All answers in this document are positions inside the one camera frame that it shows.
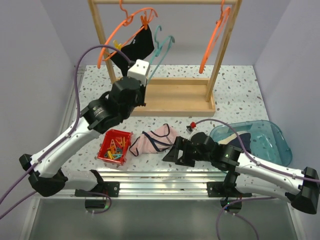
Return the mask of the pink underwear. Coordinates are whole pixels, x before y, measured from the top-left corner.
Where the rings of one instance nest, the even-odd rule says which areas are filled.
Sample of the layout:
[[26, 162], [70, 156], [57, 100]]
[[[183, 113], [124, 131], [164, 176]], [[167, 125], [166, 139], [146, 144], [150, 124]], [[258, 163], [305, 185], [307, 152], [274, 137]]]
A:
[[129, 151], [138, 157], [141, 154], [157, 154], [173, 146], [178, 132], [165, 123], [156, 130], [143, 131], [131, 144]]

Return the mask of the teal clip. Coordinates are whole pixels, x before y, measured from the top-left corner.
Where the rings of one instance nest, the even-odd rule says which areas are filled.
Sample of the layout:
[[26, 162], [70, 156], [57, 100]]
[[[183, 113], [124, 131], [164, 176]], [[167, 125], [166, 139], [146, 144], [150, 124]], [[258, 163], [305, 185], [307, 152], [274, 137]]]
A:
[[120, 154], [120, 153], [111, 154], [111, 153], [109, 153], [108, 157], [111, 160], [118, 160], [118, 159], [121, 159], [123, 157], [123, 154]]

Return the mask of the teal hanger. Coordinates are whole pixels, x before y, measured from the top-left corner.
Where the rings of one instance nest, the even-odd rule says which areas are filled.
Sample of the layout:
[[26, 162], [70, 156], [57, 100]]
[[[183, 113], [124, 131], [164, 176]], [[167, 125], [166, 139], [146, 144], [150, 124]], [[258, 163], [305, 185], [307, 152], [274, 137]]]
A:
[[150, 82], [150, 80], [153, 78], [154, 74], [158, 70], [159, 66], [161, 65], [162, 61], [165, 59], [166, 55], [168, 54], [169, 50], [172, 48], [173, 44], [176, 42], [175, 38], [172, 35], [168, 35], [161, 43], [158, 41], [158, 33], [162, 31], [162, 26], [158, 25], [155, 29], [154, 33], [154, 43], [155, 43], [155, 49], [154, 53], [149, 61], [149, 65], [151, 66], [154, 62], [154, 60], [159, 57], [162, 54], [163, 48], [167, 46], [167, 49], [165, 50], [162, 58], [159, 60], [156, 67], [153, 69], [153, 71], [150, 72], [150, 75], [147, 78], [147, 83]]

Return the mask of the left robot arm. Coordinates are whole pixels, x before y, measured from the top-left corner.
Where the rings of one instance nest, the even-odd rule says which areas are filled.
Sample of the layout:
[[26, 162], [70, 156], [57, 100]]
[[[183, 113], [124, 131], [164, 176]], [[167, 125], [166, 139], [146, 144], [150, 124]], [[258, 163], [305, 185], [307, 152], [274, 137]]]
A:
[[146, 85], [145, 76], [122, 77], [110, 91], [91, 101], [79, 120], [45, 149], [22, 155], [19, 162], [29, 174], [31, 187], [43, 197], [61, 190], [86, 191], [95, 197], [105, 194], [107, 189], [97, 170], [62, 170], [62, 166], [87, 143], [128, 119], [136, 107], [145, 106]]

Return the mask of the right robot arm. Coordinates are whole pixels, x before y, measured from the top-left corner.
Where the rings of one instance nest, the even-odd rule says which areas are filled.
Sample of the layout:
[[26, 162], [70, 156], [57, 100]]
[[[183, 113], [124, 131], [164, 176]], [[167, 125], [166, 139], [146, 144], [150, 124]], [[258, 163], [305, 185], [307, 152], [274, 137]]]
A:
[[317, 213], [320, 179], [314, 168], [281, 166], [253, 156], [244, 146], [218, 144], [203, 132], [190, 139], [177, 137], [162, 160], [186, 167], [209, 162], [227, 172], [219, 188], [227, 196], [258, 194], [286, 201], [306, 214]]

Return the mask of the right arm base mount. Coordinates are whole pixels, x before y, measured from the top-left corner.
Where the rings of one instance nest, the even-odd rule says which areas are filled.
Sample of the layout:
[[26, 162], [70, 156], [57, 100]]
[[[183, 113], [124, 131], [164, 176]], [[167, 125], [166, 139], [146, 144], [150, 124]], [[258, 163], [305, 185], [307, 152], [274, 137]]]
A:
[[223, 181], [209, 181], [206, 183], [206, 189], [208, 197], [220, 197], [220, 198], [249, 198], [252, 196], [251, 193], [241, 193], [236, 189], [236, 180], [238, 179], [239, 173], [228, 172]]

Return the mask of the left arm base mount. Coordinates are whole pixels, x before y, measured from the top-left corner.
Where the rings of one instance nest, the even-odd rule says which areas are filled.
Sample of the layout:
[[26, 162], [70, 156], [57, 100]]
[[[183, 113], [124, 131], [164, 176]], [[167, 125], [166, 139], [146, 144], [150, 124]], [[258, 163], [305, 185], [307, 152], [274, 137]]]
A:
[[118, 197], [120, 191], [119, 181], [104, 181], [100, 173], [96, 170], [89, 171], [95, 178], [96, 184], [89, 190], [76, 189], [76, 197]]

